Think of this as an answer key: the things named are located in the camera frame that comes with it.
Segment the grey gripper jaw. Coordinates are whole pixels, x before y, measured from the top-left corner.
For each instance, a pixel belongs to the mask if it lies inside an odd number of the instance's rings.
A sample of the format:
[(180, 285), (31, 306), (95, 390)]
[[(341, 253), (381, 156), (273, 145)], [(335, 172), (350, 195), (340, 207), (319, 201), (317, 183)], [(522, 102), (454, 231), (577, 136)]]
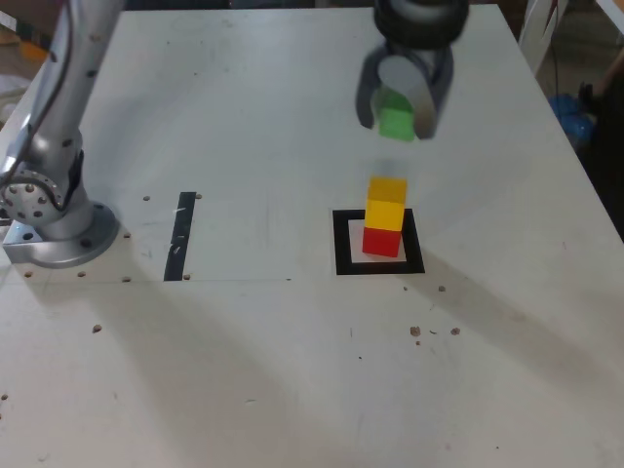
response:
[(432, 138), (445, 109), (453, 77), (451, 48), (392, 55), (378, 67), (381, 84), (408, 102), (419, 139)]
[(373, 97), (381, 86), (378, 67), (388, 56), (386, 45), (380, 45), (364, 59), (356, 92), (356, 113), (360, 124), (367, 129), (374, 126)]

